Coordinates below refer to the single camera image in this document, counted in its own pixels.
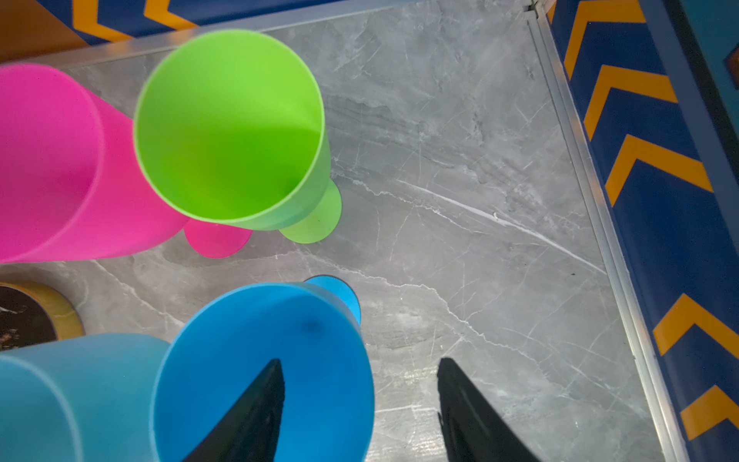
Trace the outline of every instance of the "black pointed object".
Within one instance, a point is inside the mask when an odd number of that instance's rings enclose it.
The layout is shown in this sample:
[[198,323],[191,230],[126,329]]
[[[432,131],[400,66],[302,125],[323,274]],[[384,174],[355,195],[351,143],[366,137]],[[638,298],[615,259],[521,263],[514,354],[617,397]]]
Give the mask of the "black pointed object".
[[285,379],[273,359],[183,462],[273,462]]
[[441,359],[437,377],[449,462],[539,462],[453,359]]

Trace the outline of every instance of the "green cup rim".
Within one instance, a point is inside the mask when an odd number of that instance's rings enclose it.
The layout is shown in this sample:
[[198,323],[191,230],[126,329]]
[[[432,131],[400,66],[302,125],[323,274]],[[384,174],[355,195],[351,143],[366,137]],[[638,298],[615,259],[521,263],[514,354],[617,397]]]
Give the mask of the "green cup rim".
[[[316,152],[313,154],[313,161],[310,163],[310,167],[308,167],[308,170],[305,172],[305,175],[300,180],[300,182],[293,188],[290,193],[285,195],[278,203],[272,205],[269,208],[266,208],[265,210],[262,210],[260,212],[257,212],[252,215],[247,215],[245,217],[239,217],[239,218],[228,218],[228,219],[218,219],[218,218],[208,218],[208,217],[201,217],[199,215],[193,214],[190,211],[186,211],[184,208],[179,207],[177,204],[173,203],[168,197],[166,197],[164,194],[162,194],[162,191],[159,190],[159,188],[154,184],[154,181],[151,180],[151,177],[149,176],[149,173],[146,171],[146,168],[144,167],[143,161],[141,159],[141,152],[139,148],[139,137],[138,137],[138,121],[139,121],[139,114],[141,111],[142,101],[144,100],[146,93],[149,91],[149,87],[152,83],[152,81],[157,77],[157,75],[162,72],[161,69],[167,65],[167,62],[173,59],[174,56],[178,54],[182,54],[183,50],[187,50],[189,47],[192,46],[192,44],[197,43],[198,41],[204,41],[206,39],[210,40],[213,37],[217,36],[223,36],[223,35],[243,35],[247,36],[250,35],[252,37],[259,37],[259,40],[266,40],[266,41],[272,41],[274,43],[277,43],[279,47],[281,47],[283,50],[287,50],[299,63],[300,66],[307,72],[308,76],[310,77],[310,81],[313,82],[313,86],[316,89],[316,94],[319,99],[319,106],[320,106],[320,112],[321,112],[321,133],[319,136],[319,142],[316,146]],[[203,35],[199,35],[184,45],[181,45],[178,47],[175,51],[170,53],[166,58],[162,60],[157,65],[157,68],[154,69],[154,72],[151,73],[149,78],[146,79],[146,82],[143,85],[143,88],[141,89],[141,93],[139,94],[138,101],[136,103],[136,111],[134,112],[134,129],[133,129],[133,138],[134,138],[134,150],[136,151],[136,160],[138,161],[139,168],[141,169],[141,172],[143,173],[143,176],[146,178],[146,181],[149,182],[149,185],[152,189],[157,193],[157,195],[164,200],[167,205],[172,207],[174,210],[180,212],[183,215],[186,215],[187,217],[194,218],[196,220],[205,221],[205,222],[211,222],[211,223],[219,223],[222,225],[231,225],[235,223],[241,223],[248,220],[254,220],[256,218],[263,217],[265,215],[268,215],[272,211],[280,208],[285,203],[289,202],[300,190],[300,188],[308,181],[308,178],[310,178],[310,175],[313,173],[313,170],[316,169],[316,165],[319,162],[319,158],[321,157],[321,147],[324,143],[324,138],[326,138],[326,113],[325,108],[323,104],[323,96],[321,95],[321,88],[319,87],[319,83],[316,80],[316,77],[313,75],[313,73],[310,71],[310,68],[308,65],[303,61],[303,59],[293,51],[292,48],[290,48],[288,45],[282,43],[280,40],[263,33],[255,32],[253,30],[244,30],[244,29],[229,29],[229,30],[218,30],[215,32],[206,33]]]

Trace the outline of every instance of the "gray marble surface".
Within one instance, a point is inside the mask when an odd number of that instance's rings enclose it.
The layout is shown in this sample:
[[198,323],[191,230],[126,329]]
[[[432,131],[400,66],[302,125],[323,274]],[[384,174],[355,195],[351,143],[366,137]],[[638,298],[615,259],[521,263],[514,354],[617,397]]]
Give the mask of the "gray marble surface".
[[[172,340],[226,291],[335,274],[363,309],[368,461],[446,460],[442,356],[543,461],[663,460],[522,5],[425,1],[273,35],[321,85],[344,200],[332,236],[256,232],[208,260],[181,234],[133,257],[1,266],[2,279],[57,288],[87,333]],[[162,58],[69,73],[130,116]]]

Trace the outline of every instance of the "green cup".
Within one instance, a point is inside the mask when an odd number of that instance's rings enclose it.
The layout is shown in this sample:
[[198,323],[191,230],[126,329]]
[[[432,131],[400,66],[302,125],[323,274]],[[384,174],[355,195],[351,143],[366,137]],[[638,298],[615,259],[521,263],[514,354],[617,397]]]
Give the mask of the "green cup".
[[301,244],[338,224],[319,86],[268,35],[209,33],[170,54],[143,88],[134,142],[154,190],[196,220]]

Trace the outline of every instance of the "orange chevron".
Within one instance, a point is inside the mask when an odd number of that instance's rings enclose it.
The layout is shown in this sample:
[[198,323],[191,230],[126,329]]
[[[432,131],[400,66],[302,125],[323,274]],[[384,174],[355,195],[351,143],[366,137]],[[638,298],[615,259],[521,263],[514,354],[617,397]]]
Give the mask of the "orange chevron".
[[739,406],[716,385],[680,412],[680,416],[691,441],[726,419],[739,428]]
[[547,18],[549,18],[549,23],[551,24],[552,21],[554,21],[554,9],[556,8],[556,0],[554,0],[554,3],[552,6],[549,7],[549,11],[547,11]]
[[612,88],[636,93],[637,95],[658,98],[669,101],[670,103],[678,102],[678,97],[675,96],[675,91],[672,89],[670,78],[666,75],[603,65],[598,74],[598,81],[596,81],[596,87],[593,90],[593,97],[590,98],[588,111],[585,113],[585,119],[583,120],[585,131],[591,140],[598,126],[600,116],[603,113],[605,101],[608,99],[610,89]]
[[637,160],[675,175],[681,180],[706,191],[713,192],[703,163],[652,144],[649,141],[644,141],[641,138],[626,135],[619,155],[616,157],[616,162],[608,175],[608,180],[605,182],[605,190],[608,193],[611,206],[616,204],[616,200],[619,198],[624,184],[626,184],[626,179]]
[[570,43],[565,53],[565,70],[572,78],[577,55],[580,54],[582,38],[589,22],[647,22],[638,0],[586,0],[577,6],[575,22],[570,34]]
[[654,328],[659,353],[664,356],[694,325],[739,359],[739,335],[684,293]]
[[169,12],[169,0],[146,0],[146,6],[143,8],[143,15],[146,18],[156,21],[165,26],[169,26],[175,30],[192,29],[197,24],[190,22],[185,18],[180,18],[174,13]]
[[72,0],[72,25],[80,32],[107,41],[129,40],[130,35],[98,24],[98,0]]

